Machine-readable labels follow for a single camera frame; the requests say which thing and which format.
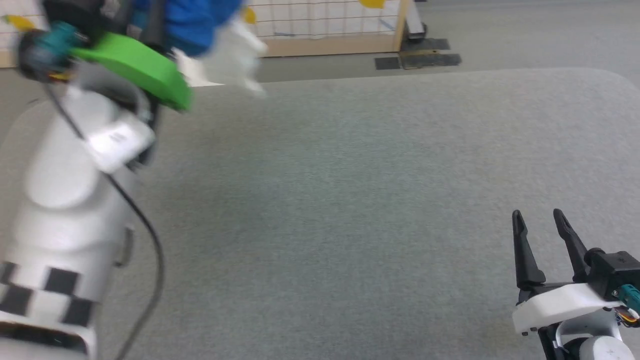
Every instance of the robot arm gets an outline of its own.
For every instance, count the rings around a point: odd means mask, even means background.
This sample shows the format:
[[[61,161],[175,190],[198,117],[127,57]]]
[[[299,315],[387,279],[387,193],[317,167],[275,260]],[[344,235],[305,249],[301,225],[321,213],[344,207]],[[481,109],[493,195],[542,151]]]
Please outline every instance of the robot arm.
[[[573,281],[547,284],[527,240],[522,214],[513,212],[516,283],[513,324],[524,336],[537,332],[547,360],[634,360],[618,326],[638,327],[640,262],[626,252],[586,250],[563,212],[554,210]]]
[[[140,42],[105,32],[126,29],[132,3],[123,1],[110,24],[100,14],[103,4],[104,0],[44,0],[52,31],[25,34],[19,44],[19,70],[39,81],[47,82],[50,73],[67,69],[71,53],[81,53],[77,46],[87,48],[85,55],[99,58],[80,62],[67,94],[54,99],[58,113],[27,173],[12,238],[0,263],[2,359],[98,359],[100,303],[112,268],[128,258],[131,215],[148,225],[131,197],[138,188],[135,171],[148,162],[152,148],[107,174],[88,151],[91,144],[84,134],[121,122],[144,122],[155,132],[161,104],[187,104],[187,86],[176,82],[182,80],[177,67],[165,58],[164,1],[154,2]],[[122,54],[118,47],[109,48],[104,39],[115,39],[111,46],[133,46],[149,59],[127,63],[117,56]],[[105,53],[105,47],[114,56]],[[139,64],[145,60],[162,65],[161,71],[141,70]],[[162,78],[149,81],[154,76]],[[182,92],[167,92],[162,86],[169,82]],[[148,229],[158,255],[151,303],[155,305],[163,282],[163,255],[154,230]],[[148,307],[136,323],[118,360],[152,309]]]

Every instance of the teal connector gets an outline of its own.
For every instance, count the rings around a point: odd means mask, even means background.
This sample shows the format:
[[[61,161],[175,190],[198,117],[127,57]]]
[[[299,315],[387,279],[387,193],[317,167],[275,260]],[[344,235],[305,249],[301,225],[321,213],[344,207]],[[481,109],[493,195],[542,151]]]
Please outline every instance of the teal connector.
[[[35,69],[61,70],[71,49],[82,44],[77,29],[66,22],[55,22],[51,31],[38,37],[29,60]]]
[[[633,285],[620,286],[613,294],[624,305],[640,313],[640,291]]]

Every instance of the yellow object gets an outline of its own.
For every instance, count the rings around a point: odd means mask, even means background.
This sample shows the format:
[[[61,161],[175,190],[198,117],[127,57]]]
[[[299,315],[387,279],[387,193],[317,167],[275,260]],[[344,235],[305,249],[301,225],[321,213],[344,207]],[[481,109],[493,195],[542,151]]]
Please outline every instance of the yellow object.
[[[13,27],[20,32],[29,31],[31,29],[36,28],[36,26],[31,22],[31,20],[18,15],[5,15],[3,16],[3,20],[7,24],[13,25]]]
[[[255,12],[251,8],[244,8],[244,22],[247,24],[255,24]]]
[[[52,79],[60,80],[60,81],[69,81],[71,79],[71,73],[61,72],[59,74],[51,74],[49,75],[49,77]]]
[[[638,319],[634,318],[633,316],[628,316],[628,315],[630,315],[630,314],[625,314],[623,311],[624,311],[624,312],[626,312],[626,313],[628,313],[628,311],[626,311],[626,310],[624,310],[624,309],[622,309],[622,310],[621,310],[619,307],[617,307],[617,308],[616,308],[616,313],[617,313],[618,315],[620,315],[620,317],[621,317],[622,319],[624,319],[626,322],[628,322],[628,323],[634,323],[634,322],[638,321]]]
[[[383,9],[385,7],[385,0],[359,0],[360,4],[370,9]]]

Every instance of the wire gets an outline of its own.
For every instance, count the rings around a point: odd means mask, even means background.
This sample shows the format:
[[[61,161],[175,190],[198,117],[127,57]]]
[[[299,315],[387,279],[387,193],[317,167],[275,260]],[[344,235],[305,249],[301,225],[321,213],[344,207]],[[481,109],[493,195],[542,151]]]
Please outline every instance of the wire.
[[[53,87],[49,83],[48,75],[38,73],[38,77],[39,77],[39,81],[44,86],[45,93],[47,93],[51,102],[53,102],[53,105],[58,111],[58,113],[60,113],[62,118],[67,122],[67,124],[69,124],[69,127],[76,134],[76,136],[80,140],[85,140],[86,137],[84,136],[83,132],[80,130],[80,128],[78,127],[74,119],[72,119],[69,113],[63,108],[62,103],[60,103],[60,100],[58,99],[58,96],[53,91]],[[154,285],[153,293],[151,295],[151,299],[149,299],[149,303],[143,310],[142,314],[140,314],[140,317],[138,317],[138,319],[136,320],[136,323],[131,329],[131,332],[129,333],[127,340],[124,342],[124,344],[120,348],[120,351],[118,352],[118,355],[115,357],[115,360],[124,360],[124,358],[129,353],[131,347],[133,346],[133,343],[138,338],[140,331],[145,326],[145,324],[151,317],[152,313],[154,312],[154,309],[157,307],[158,303],[160,302],[160,298],[164,290],[164,277],[166,272],[166,269],[165,269],[166,266],[164,261],[163,246],[162,246],[162,243],[160,242],[160,238],[158,237],[156,230],[154,229],[154,226],[151,224],[151,222],[149,221],[147,216],[144,214],[144,212],[142,212],[142,210],[138,207],[135,200],[133,200],[131,196],[129,196],[129,194],[127,194],[127,192],[122,188],[122,186],[118,184],[118,181],[116,181],[116,179],[114,179],[114,177],[111,174],[107,174],[105,172],[103,172],[103,174],[104,174],[104,177],[107,179],[107,181],[109,181],[109,183],[113,185],[113,187],[120,194],[120,196],[122,196],[124,201],[126,201],[129,207],[136,214],[136,216],[138,216],[142,224],[147,228],[149,235],[151,235],[151,240],[154,246],[154,250],[156,252],[156,282]]]

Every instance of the black cable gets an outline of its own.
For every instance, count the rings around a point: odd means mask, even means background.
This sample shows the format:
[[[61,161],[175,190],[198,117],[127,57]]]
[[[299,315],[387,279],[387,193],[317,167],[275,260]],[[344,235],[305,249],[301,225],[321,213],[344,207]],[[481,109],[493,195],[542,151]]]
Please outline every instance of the black cable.
[[[140,33],[140,42],[157,53],[166,54],[166,0],[152,0],[147,10],[147,24]]]
[[[126,35],[129,23],[133,17],[133,11],[133,0],[121,0],[120,7],[113,16],[113,19],[111,19],[111,24],[109,25],[111,32]]]
[[[58,99],[58,96],[53,91],[51,84],[49,83],[49,77],[46,74],[38,73],[39,81],[43,84],[45,93],[49,96],[51,102],[53,102],[54,107],[60,113],[62,118],[67,122],[71,130],[76,134],[76,136],[80,140],[85,140],[86,137],[76,124],[76,122],[71,118],[69,113],[62,107],[62,103]],[[140,219],[142,224],[147,228],[149,235],[151,235],[151,240],[154,246],[154,250],[156,252],[156,283],[154,285],[153,294],[151,295],[151,299],[149,299],[149,303],[145,307],[142,314],[134,324],[131,332],[129,333],[129,337],[120,348],[118,355],[115,357],[115,360],[124,360],[125,356],[131,349],[131,346],[136,341],[138,334],[145,326],[146,322],[151,317],[154,309],[157,307],[160,302],[160,297],[162,295],[164,289],[164,273],[165,273],[165,264],[164,264],[164,250],[162,247],[162,243],[160,242],[160,238],[158,237],[154,226],[151,224],[147,216],[142,212],[142,210],[138,207],[135,200],[133,200],[129,194],[118,184],[116,179],[113,178],[111,174],[107,174],[103,172],[104,177],[113,185],[116,191],[122,196],[124,201],[131,207],[131,209],[135,212],[136,216]]]

